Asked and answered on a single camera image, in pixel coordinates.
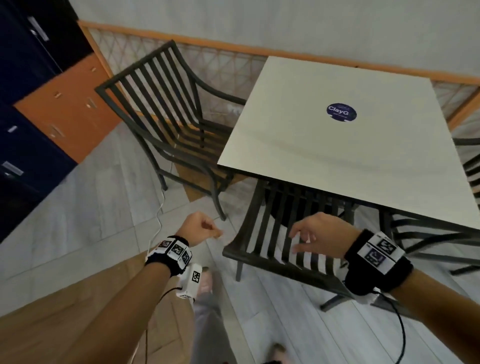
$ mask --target table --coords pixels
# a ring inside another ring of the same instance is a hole
[[[218,165],[480,229],[426,78],[269,57]]]

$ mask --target white wall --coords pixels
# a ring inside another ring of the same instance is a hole
[[[70,0],[80,19],[480,76],[479,0]]]

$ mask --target foot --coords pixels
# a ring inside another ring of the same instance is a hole
[[[277,361],[282,364],[293,364],[287,355],[287,349],[282,344],[273,344],[270,349],[270,361]]]
[[[198,284],[197,296],[202,293],[213,292],[213,277],[209,267],[202,268],[202,275],[200,276],[200,282]]]

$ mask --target round blue sticker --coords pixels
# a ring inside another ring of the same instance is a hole
[[[345,104],[332,104],[327,107],[327,114],[338,121],[352,121],[357,117],[357,112]]]

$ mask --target black wrist strap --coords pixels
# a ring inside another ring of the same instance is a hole
[[[413,270],[412,263],[403,254],[385,234],[362,231],[345,254],[349,264],[345,286],[358,296],[372,292],[374,287],[390,292]]]
[[[192,258],[188,241],[180,236],[171,235],[152,250],[145,262],[162,263],[170,269],[170,277],[182,274]]]

